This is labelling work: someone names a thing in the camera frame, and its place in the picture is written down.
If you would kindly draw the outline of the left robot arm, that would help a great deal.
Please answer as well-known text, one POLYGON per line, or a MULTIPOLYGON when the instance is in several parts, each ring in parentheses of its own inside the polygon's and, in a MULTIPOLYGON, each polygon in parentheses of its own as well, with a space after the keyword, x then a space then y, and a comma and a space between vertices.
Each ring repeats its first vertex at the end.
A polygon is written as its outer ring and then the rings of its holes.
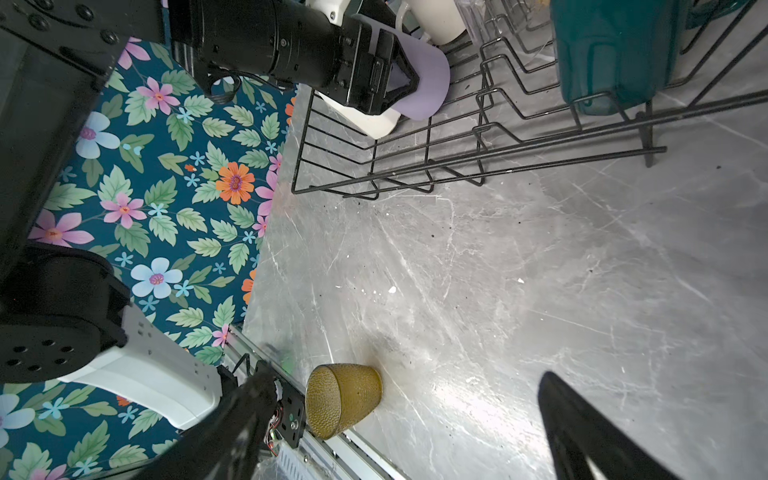
POLYGON ((118 150, 96 109, 133 38, 168 42, 204 94, 215 81, 265 75, 304 84, 364 114, 412 94, 419 78, 379 14, 295 1, 5 1, 1 5, 1 380, 78 381, 187 430, 219 405, 217 370, 157 333, 135 301, 180 291, 188 277, 149 258, 150 235, 174 222, 149 204, 175 199, 173 179, 139 190, 107 173, 69 199, 59 173, 72 154, 118 150), (98 228, 144 259, 136 289, 114 275, 98 228))

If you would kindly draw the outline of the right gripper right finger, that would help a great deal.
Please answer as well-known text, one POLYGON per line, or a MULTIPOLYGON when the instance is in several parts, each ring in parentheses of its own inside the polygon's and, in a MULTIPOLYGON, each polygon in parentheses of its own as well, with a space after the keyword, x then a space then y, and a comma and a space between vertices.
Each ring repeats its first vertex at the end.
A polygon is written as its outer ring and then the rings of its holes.
POLYGON ((592 404, 552 371, 543 374, 538 406, 558 479, 675 479, 592 404))

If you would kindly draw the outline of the cream mug with handle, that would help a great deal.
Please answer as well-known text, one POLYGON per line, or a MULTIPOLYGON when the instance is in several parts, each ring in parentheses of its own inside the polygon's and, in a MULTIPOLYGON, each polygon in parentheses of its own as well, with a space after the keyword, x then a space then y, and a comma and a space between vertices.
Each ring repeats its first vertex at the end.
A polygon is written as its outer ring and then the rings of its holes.
POLYGON ((380 115, 367 115, 354 108, 343 106, 322 93, 320 93, 320 97, 329 107, 374 140, 379 140, 392 133, 401 118, 401 114, 394 109, 388 109, 380 115))

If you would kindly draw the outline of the clear glass cup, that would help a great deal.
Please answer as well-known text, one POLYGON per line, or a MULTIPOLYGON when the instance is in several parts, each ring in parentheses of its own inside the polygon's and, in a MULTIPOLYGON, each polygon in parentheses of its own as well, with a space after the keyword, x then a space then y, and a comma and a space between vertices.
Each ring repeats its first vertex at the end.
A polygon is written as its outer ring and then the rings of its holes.
POLYGON ((483 30, 494 16, 491 0, 455 0, 454 3, 467 30, 483 30))

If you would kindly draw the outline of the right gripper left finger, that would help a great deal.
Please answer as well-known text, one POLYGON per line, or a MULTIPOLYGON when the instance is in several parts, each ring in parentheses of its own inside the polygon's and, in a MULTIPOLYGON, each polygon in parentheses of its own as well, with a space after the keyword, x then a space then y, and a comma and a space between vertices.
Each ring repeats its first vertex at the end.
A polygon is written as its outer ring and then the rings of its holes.
POLYGON ((275 380, 271 368, 258 367, 214 412, 136 477, 250 479, 259 463, 259 450, 269 421, 278 406, 275 380))

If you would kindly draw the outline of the red interior white mug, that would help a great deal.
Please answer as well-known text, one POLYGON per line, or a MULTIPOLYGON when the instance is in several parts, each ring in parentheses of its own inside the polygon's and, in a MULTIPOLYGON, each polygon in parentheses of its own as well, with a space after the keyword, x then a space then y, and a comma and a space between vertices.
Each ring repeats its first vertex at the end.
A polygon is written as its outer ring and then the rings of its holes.
POLYGON ((396 10, 395 28, 400 29, 407 13, 412 13, 419 27, 434 45, 446 45, 465 30, 465 24, 453 0, 401 1, 396 10))

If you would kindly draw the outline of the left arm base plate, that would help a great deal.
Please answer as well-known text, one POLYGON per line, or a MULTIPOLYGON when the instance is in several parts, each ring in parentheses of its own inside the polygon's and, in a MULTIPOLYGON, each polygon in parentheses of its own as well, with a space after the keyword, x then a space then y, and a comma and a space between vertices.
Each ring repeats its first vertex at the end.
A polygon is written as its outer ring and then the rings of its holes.
POLYGON ((306 428, 305 397, 290 376, 273 362, 258 358, 254 353, 237 354, 231 371, 239 384, 261 371, 272 374, 277 403, 267 423, 260 449, 272 456, 277 456, 283 446, 296 449, 306 428))

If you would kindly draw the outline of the lilac plastic cup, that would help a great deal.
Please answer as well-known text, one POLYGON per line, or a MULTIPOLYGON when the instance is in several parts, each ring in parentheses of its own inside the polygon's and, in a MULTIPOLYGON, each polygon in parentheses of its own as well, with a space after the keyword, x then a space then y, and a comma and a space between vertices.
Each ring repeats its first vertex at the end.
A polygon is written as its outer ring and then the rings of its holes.
POLYGON ((396 33, 408 60, 420 77, 417 91, 400 100, 390 109, 417 121, 426 120, 434 115, 443 105, 450 84, 450 67, 445 54, 425 41, 372 18, 361 14, 355 14, 353 18, 372 27, 372 33, 376 37, 375 45, 377 45, 380 30, 384 29, 396 33))

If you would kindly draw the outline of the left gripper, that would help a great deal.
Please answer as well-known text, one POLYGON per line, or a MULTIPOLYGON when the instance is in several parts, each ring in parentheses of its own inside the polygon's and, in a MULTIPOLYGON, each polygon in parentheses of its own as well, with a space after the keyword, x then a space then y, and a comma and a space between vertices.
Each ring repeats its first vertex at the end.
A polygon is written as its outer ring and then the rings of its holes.
POLYGON ((396 33, 346 18, 340 28, 338 69, 324 94, 363 114, 379 115, 415 93, 420 77, 396 33))

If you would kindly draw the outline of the cream mug green handle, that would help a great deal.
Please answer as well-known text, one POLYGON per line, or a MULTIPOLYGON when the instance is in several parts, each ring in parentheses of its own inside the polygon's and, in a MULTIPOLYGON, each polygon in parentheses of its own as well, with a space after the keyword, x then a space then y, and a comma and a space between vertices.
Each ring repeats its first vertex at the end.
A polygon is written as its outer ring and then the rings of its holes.
POLYGON ((606 116, 651 100, 670 83, 689 1, 550 3, 563 100, 606 116))

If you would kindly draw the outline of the olive green glass cup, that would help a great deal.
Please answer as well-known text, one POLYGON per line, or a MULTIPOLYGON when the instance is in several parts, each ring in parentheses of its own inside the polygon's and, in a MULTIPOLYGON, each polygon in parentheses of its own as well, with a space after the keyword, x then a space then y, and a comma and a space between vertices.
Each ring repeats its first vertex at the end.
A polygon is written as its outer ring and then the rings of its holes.
POLYGON ((381 402, 382 380, 370 366, 335 363, 317 366, 310 374, 306 421, 312 434, 328 440, 365 419, 381 402))

